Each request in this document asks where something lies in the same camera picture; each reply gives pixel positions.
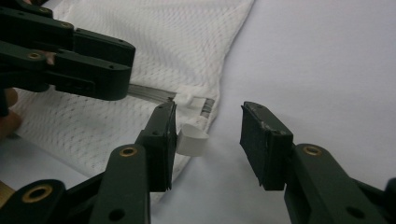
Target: zipper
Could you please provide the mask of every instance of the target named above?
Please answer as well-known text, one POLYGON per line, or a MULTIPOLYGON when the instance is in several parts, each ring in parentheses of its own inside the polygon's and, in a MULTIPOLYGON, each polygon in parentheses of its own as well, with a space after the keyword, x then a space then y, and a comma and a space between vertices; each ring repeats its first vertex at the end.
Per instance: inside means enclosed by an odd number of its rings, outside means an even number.
MULTIPOLYGON (((177 94, 171 91, 163 91, 151 87, 130 84, 128 88, 128 95, 160 105, 172 102, 177 94)), ((200 115, 208 119, 214 104, 215 100, 206 98, 200 115)))

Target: white table surface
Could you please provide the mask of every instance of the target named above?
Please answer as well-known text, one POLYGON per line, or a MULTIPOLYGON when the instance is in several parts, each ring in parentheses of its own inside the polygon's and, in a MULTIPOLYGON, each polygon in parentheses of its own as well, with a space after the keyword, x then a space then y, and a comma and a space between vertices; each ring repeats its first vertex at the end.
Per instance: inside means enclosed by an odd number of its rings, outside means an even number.
MULTIPOLYGON (((209 147, 152 206, 152 223, 290 223, 284 192, 259 187, 239 146, 244 101, 383 189, 396 176, 395 11, 385 0, 256 0, 224 65, 209 147)), ((14 189, 86 178, 22 139, 0 143, 0 165, 14 189)))

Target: white mesh fabric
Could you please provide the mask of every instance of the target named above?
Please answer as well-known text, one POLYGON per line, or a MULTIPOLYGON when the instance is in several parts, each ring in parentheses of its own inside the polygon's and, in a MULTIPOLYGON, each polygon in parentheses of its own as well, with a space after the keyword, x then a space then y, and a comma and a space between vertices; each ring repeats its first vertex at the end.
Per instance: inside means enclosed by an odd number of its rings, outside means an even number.
MULTIPOLYGON (((207 130, 217 114, 225 54, 253 0, 68 0, 55 18, 114 36, 136 47, 131 83, 215 100, 209 119, 177 113, 177 129, 190 123, 207 130)), ((85 175, 106 168, 111 150, 134 140, 154 103, 131 96, 106 102, 50 90, 20 91, 14 106, 23 138, 85 175)), ((174 177, 188 158, 177 155, 174 177)), ((153 201, 159 199, 153 195, 153 201)))

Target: white cloth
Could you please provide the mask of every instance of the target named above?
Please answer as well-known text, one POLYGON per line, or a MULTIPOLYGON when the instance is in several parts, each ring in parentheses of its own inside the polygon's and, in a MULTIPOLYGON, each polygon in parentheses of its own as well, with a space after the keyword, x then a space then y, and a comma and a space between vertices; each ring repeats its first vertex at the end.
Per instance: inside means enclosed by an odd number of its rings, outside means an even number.
MULTIPOLYGON (((208 119, 177 110, 178 130, 189 123, 207 131, 217 114, 225 55, 252 3, 68 0, 54 13, 55 19, 133 44, 132 84, 214 100, 208 119)), ((20 97, 13 108, 24 119, 18 134, 88 176, 105 170, 114 148, 134 143, 156 106, 132 96, 105 102, 54 90, 20 91, 20 97)), ((174 178, 188 159, 176 156, 174 178)))

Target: human hand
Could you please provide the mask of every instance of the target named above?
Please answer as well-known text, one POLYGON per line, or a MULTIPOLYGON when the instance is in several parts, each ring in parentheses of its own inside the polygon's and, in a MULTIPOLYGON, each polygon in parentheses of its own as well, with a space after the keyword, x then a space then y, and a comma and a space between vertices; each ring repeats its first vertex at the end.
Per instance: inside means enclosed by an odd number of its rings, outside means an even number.
MULTIPOLYGON (((5 89, 8 107, 18 101, 18 94, 14 89, 5 89)), ((0 118, 0 140, 14 133, 21 126, 21 117, 9 110, 8 116, 0 118)))

